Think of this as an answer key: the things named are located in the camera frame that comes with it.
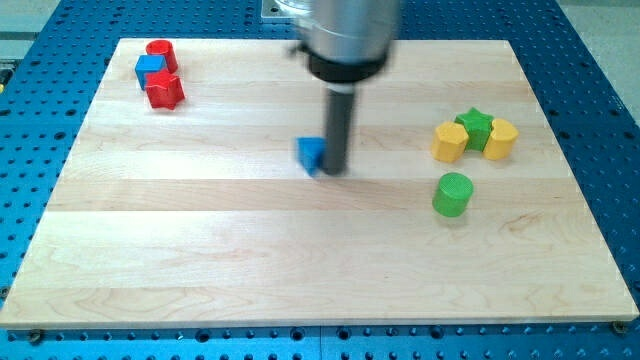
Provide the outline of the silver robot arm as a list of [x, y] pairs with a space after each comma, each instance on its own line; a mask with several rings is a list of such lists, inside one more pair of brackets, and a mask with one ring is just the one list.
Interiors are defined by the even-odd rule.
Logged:
[[352, 94], [356, 84], [386, 65], [396, 38], [399, 0], [317, 0], [295, 18], [307, 69], [333, 92]]

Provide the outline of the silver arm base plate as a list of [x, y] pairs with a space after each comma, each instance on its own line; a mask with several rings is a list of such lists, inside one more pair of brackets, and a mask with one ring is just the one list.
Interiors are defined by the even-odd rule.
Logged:
[[264, 24], [290, 23], [296, 16], [304, 14], [306, 9], [296, 1], [262, 0], [260, 17]]

